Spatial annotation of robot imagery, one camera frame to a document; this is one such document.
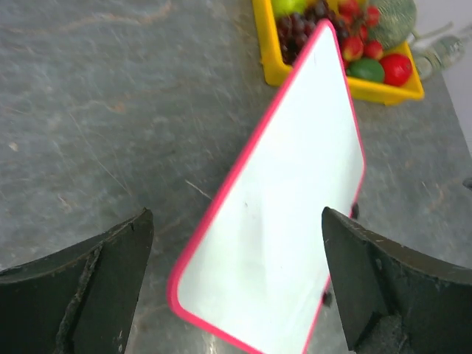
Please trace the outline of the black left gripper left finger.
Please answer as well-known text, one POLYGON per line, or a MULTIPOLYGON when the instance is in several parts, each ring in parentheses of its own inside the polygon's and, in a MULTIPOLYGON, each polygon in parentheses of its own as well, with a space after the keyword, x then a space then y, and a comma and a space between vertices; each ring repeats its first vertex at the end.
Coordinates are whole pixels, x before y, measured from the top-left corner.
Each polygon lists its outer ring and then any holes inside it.
POLYGON ((153 214, 1 272, 2 353, 123 353, 153 243, 153 214))

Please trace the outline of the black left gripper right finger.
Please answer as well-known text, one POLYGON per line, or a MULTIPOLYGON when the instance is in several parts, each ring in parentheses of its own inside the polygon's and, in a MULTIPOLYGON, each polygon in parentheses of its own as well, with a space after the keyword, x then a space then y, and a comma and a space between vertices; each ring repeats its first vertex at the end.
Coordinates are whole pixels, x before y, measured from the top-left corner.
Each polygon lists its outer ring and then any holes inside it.
POLYGON ((471 352, 471 270, 365 229, 329 207, 322 237, 349 350, 400 325, 392 351, 471 352))

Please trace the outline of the pink framed whiteboard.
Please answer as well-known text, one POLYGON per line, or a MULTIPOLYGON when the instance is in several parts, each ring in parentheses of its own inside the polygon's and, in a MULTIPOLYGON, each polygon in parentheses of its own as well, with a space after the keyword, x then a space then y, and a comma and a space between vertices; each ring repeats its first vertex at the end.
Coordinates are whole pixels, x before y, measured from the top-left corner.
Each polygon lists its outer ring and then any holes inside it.
POLYGON ((365 155, 333 25, 318 23, 170 273, 183 320, 247 353, 303 353, 327 287, 322 211, 365 155))

